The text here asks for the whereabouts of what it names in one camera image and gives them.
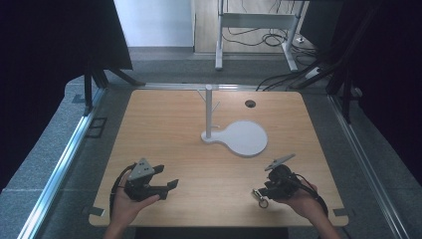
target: white desk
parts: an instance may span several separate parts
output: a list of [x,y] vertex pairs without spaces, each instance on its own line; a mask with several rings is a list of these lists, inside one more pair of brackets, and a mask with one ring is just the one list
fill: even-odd
[[279,14],[248,14],[248,13],[224,13],[224,0],[219,0],[218,8],[218,39],[215,49],[215,69],[223,69],[223,28],[267,28],[289,30],[288,41],[282,44],[283,51],[292,72],[298,70],[298,66],[291,53],[291,47],[295,33],[301,20],[305,1],[295,15]]

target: desk leg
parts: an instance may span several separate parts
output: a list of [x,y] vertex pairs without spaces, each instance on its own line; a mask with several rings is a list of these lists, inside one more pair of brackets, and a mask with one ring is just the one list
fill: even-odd
[[295,14],[295,19],[292,24],[292,28],[290,29],[290,34],[288,37],[288,41],[282,44],[283,52],[285,53],[286,60],[288,61],[289,67],[292,72],[296,72],[298,70],[298,66],[296,65],[295,59],[291,53],[291,47],[293,43],[293,39],[295,38],[296,30],[298,29],[299,21],[301,20],[301,14],[304,10],[305,1],[301,1],[301,6]]
[[223,69],[223,7],[224,1],[218,0],[218,37],[215,48],[215,70]]

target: metal frame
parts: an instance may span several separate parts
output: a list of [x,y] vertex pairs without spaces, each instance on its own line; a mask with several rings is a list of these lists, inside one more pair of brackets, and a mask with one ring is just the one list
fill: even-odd
[[292,56],[291,47],[298,29],[301,14],[304,9],[305,1],[301,1],[299,10],[295,15],[278,14],[248,14],[248,13],[224,13],[224,0],[218,2],[218,39],[215,49],[215,69],[223,69],[223,28],[267,28],[267,29],[285,29],[291,34],[288,41],[282,44],[283,52],[292,72],[298,70],[295,59]]
[[332,109],[335,112],[338,122],[340,123],[343,129],[344,135],[350,143],[351,149],[353,150],[356,156],[360,168],[362,169],[363,174],[365,175],[366,180],[369,183],[369,187],[372,189],[375,199],[377,200],[379,207],[381,208],[381,211],[384,214],[388,225],[390,226],[394,238],[409,238],[409,235],[407,234],[407,231],[404,228],[400,215],[398,214],[395,206],[391,202],[391,199],[388,196],[384,185],[376,175],[375,170],[373,169],[362,145],[360,144],[359,139],[354,133],[353,127],[342,116],[341,106],[337,97],[328,95],[328,100],[332,106]]
[[53,170],[53,173],[44,187],[43,192],[38,198],[37,203],[23,226],[18,239],[34,238],[36,236],[57,192],[59,191],[59,186],[65,178],[66,172],[68,171],[75,154],[83,141],[84,135],[93,120],[93,117],[98,109],[98,105],[100,104],[104,94],[104,89],[97,90],[94,97],[93,110],[87,116],[81,117],[74,133],[71,136],[71,139],[68,142],[68,145],[59,159],[59,162]]

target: wrist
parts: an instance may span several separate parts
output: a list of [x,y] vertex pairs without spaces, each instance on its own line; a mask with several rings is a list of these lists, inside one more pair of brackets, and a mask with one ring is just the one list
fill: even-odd
[[118,223],[110,223],[105,232],[105,239],[121,238],[125,227]]

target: metal pole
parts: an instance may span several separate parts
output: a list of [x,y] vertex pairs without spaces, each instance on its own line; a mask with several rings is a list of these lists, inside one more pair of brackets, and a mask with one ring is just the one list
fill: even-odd
[[205,104],[206,104],[206,137],[211,137],[211,127],[212,127],[212,86],[205,86]]

